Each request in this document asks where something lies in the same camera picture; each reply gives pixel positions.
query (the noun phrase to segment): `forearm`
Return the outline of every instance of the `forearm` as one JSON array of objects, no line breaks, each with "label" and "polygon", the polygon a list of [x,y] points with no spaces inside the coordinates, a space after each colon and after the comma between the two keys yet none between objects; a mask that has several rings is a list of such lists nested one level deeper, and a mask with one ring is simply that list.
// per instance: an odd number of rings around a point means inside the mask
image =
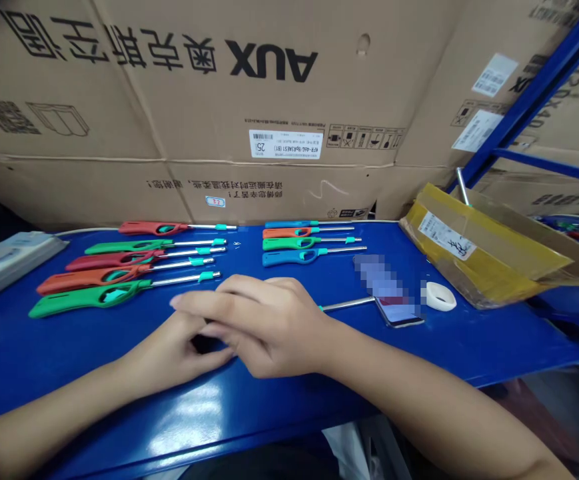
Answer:
[{"label": "forearm", "polygon": [[32,474],[85,428],[132,399],[110,363],[1,415],[0,478]]},{"label": "forearm", "polygon": [[387,415],[435,465],[461,478],[571,478],[513,415],[459,378],[347,327],[323,373]]}]

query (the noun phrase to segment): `cable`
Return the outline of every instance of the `cable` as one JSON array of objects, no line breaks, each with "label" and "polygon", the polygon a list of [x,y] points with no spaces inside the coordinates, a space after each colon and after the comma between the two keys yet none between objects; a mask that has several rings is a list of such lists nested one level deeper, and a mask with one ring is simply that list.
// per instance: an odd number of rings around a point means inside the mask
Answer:
[{"label": "cable", "polygon": [[64,236],[64,235],[71,235],[72,233],[84,233],[84,232],[88,232],[88,231],[104,231],[104,230],[115,230],[115,231],[118,231],[117,228],[113,228],[113,227],[95,227],[95,228],[90,228],[90,229],[67,230],[67,231],[64,231],[64,232],[54,233],[54,236],[56,236],[56,237],[62,237],[62,236]]},{"label": "cable", "polygon": [[376,223],[398,223],[400,220],[352,220],[353,223],[365,223],[365,222],[376,222]]}]

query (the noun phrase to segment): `white label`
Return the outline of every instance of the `white label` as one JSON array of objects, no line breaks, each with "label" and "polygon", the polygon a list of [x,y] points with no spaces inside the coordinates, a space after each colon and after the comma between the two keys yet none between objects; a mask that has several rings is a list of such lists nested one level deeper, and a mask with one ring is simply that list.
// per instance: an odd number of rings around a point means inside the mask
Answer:
[{"label": "white label", "polygon": [[249,143],[252,158],[318,160],[322,133],[250,130]]},{"label": "white label", "polygon": [[491,132],[498,126],[503,115],[478,110],[471,122],[464,128],[458,139],[452,145],[455,150],[477,152]]},{"label": "white label", "polygon": [[222,207],[225,208],[225,199],[221,199],[218,197],[205,197],[205,201],[207,205],[210,207]]},{"label": "white label", "polygon": [[418,230],[460,260],[467,260],[476,250],[473,243],[447,227],[431,212],[424,216]]},{"label": "white label", "polygon": [[471,90],[487,97],[495,97],[517,66],[517,61],[499,53],[495,54]]}]

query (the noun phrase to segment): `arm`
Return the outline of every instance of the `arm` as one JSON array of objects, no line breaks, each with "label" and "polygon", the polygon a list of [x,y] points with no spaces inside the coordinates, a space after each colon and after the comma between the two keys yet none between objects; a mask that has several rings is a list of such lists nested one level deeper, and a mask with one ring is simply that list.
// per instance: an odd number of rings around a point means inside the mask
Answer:
[{"label": "arm", "polygon": [[216,320],[201,333],[229,344],[255,377],[317,372],[355,390],[451,475],[572,478],[497,403],[435,365],[331,319],[294,279],[234,276],[216,292],[186,293],[172,305]]},{"label": "arm", "polygon": [[23,478],[92,423],[123,405],[225,364],[231,349],[198,355],[189,340],[201,318],[172,314],[115,362],[0,416],[0,478]]}]

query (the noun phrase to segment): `blue workbench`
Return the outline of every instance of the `blue workbench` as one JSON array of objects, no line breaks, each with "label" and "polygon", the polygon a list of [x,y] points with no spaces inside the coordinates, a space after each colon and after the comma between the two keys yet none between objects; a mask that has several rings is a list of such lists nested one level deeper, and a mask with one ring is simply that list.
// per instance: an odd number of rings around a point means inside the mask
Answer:
[{"label": "blue workbench", "polygon": [[[174,238],[226,236],[228,252],[215,255],[216,263],[205,267],[220,270],[225,277],[233,273],[261,279],[296,277],[319,305],[367,296],[354,272],[353,253],[327,255],[307,266],[264,269],[261,231],[262,227],[241,227],[235,232],[198,231]],[[398,225],[359,223],[354,234],[363,238],[366,253],[385,255],[405,287],[415,288],[420,278],[448,285]],[[39,299],[35,288],[45,278],[62,272],[94,243],[126,239],[109,231],[74,236],[64,252],[0,293],[0,414],[120,357],[167,318],[171,297],[189,289],[213,289],[220,281],[159,287],[110,309],[28,318],[27,312]],[[150,278],[177,275],[172,270]],[[388,328],[373,304],[331,315],[420,355],[476,387],[579,363],[579,347],[525,304],[477,311],[459,294],[456,297],[458,307],[453,311],[430,310],[424,324],[401,329]],[[214,373],[140,400],[96,424],[55,460],[47,474],[55,478],[139,477],[371,413],[371,405],[326,377],[258,380],[235,359]]]}]

